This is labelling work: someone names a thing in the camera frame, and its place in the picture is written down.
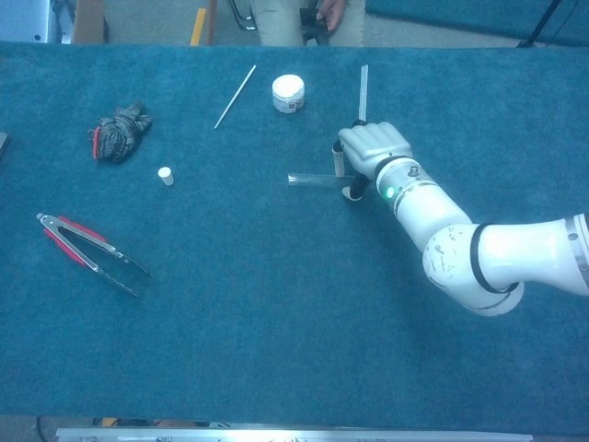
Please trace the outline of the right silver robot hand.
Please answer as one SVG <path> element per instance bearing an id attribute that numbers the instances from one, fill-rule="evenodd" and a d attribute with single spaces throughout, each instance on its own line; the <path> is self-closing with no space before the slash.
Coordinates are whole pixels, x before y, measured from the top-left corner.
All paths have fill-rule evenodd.
<path id="1" fill-rule="evenodd" d="M 350 201 L 359 201 L 371 182 L 374 182 L 389 162 L 398 157 L 412 157 L 410 143 L 390 122 L 357 123 L 341 129 L 332 147 L 335 175 L 344 174 L 347 158 L 355 175 L 350 186 L 341 192 Z"/>

